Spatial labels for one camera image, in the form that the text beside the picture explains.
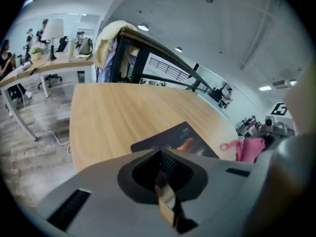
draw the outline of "cable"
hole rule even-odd
[[[41,64],[41,65],[39,65],[39,66],[37,66],[36,69],[38,69],[38,68],[40,68],[41,66],[43,66],[43,65],[48,61],[48,59],[49,59],[49,55],[48,55],[47,59],[44,61],[44,63]]]
[[[58,142],[58,144],[59,144],[60,146],[64,146],[64,145],[70,143],[70,141],[67,141],[67,142],[65,142],[65,143],[60,143],[60,141],[58,140],[58,138],[56,137],[56,135],[54,134],[54,132],[53,132],[52,130],[48,130],[48,131],[45,131],[45,132],[51,132],[51,133],[54,135],[55,139],[57,140],[57,142]],[[67,153],[71,156],[72,154],[69,153],[69,148],[70,148],[70,146],[71,146],[71,145],[69,145],[68,148],[67,148]]]

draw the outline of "clothing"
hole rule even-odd
[[[43,30],[43,29],[40,29],[40,30],[36,33],[36,37],[39,38],[39,42],[41,42],[41,43],[46,43],[45,40],[44,40],[44,41],[41,41],[41,37],[42,37],[43,33],[44,33],[44,30]]]
[[[254,163],[260,153],[266,148],[263,138],[247,139],[245,141],[233,140],[220,146],[222,151],[236,147],[236,161]]]
[[[78,37],[78,45],[81,45],[82,41],[83,41],[83,38],[82,37]]]
[[[227,104],[223,100],[221,100],[218,106],[219,107],[223,107],[223,106],[225,107],[225,106],[227,106]]]
[[[32,39],[33,39],[33,34],[32,34],[32,35],[28,35],[28,37],[26,38],[26,42],[29,43],[29,44],[26,46],[26,52],[27,52],[27,53],[30,51]]]
[[[225,97],[222,97],[222,101],[225,103],[225,104],[228,104],[228,102],[230,100],[228,100],[227,98],[232,98],[232,94],[228,92],[228,94],[225,96]]]
[[[104,67],[99,74],[98,82],[110,82],[111,72],[112,72],[111,68],[112,68],[113,59],[114,59],[117,46],[118,46],[118,41],[117,39],[115,39],[113,43],[113,49],[111,52],[109,52],[108,57],[104,62]],[[133,55],[129,55],[128,62],[134,66],[136,62],[136,57]]]
[[[30,48],[31,48],[32,39],[33,39],[33,34],[28,35],[28,37],[26,38],[26,42],[28,42],[29,44],[26,46],[25,61],[29,61],[31,59],[29,52],[30,52]]]
[[[2,70],[4,69],[8,59],[10,59],[10,57],[12,56],[12,54],[9,53],[9,52],[7,52],[7,54],[8,54],[8,57],[5,60],[3,60],[2,55],[0,55],[0,66],[1,66]],[[10,62],[8,64],[8,66],[6,68],[6,71],[4,72],[3,76],[0,78],[0,80],[2,80],[2,78],[6,77],[10,72],[12,72],[12,70],[13,70],[13,68],[12,68],[12,64]]]
[[[8,59],[12,56],[12,54],[9,53],[9,52],[8,52],[7,54],[8,54],[8,57],[7,57],[5,60],[3,60],[2,56],[0,55],[0,66],[2,67],[2,69],[5,67],[5,65],[6,65],[6,63],[7,63],[7,61],[8,61]],[[0,77],[0,81],[1,81],[4,77],[6,77],[9,73],[11,73],[12,71],[13,71],[12,64],[9,63],[8,66],[7,66],[7,68],[6,68],[6,71],[5,71],[4,74],[3,74],[3,76]],[[22,94],[23,94],[23,95],[25,94],[26,89],[19,83],[19,84],[14,85],[14,86],[12,86],[12,87],[10,87],[10,88],[8,89],[8,91],[9,91],[9,93],[10,93],[10,95],[11,95],[11,99],[14,99],[14,98],[21,98],[21,97],[22,97],[21,92],[20,92],[18,86],[20,87],[20,90],[21,90]]]
[[[103,69],[105,67],[105,61],[109,53],[112,52],[114,41],[123,27],[137,31],[135,26],[128,24],[123,20],[119,20],[107,25],[98,36],[95,45],[94,62],[99,69]],[[129,54],[132,56],[137,56],[138,49],[133,46],[128,48],[120,68],[121,76],[123,78],[126,77],[128,59],[130,57]]]
[[[14,85],[12,87],[10,87],[9,89],[10,95],[11,95],[11,99],[13,100],[14,98],[22,98],[21,92],[24,95],[26,92],[26,89],[22,86],[22,84],[17,84]]]

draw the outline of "office chair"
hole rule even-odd
[[[67,46],[68,39],[67,37],[63,37],[59,40],[59,47],[57,49],[57,52],[63,52],[65,50],[65,47]],[[45,78],[45,81],[48,81],[48,88],[51,88],[51,80],[52,79],[59,79],[60,81],[63,81],[62,77],[59,77],[57,74],[48,75]]]

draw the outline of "hand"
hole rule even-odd
[[[188,153],[192,147],[192,144],[193,138],[189,138],[180,147],[178,147],[177,150]]]

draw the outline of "ceiling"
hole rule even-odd
[[[34,0],[21,9],[15,23],[52,13],[85,13],[102,19],[115,0]]]
[[[170,50],[182,47],[183,55],[257,91],[273,81],[297,79],[314,54],[285,0],[125,0],[109,19],[114,20],[146,23],[150,30],[142,33]],[[259,94],[275,101],[286,92],[272,91]]]

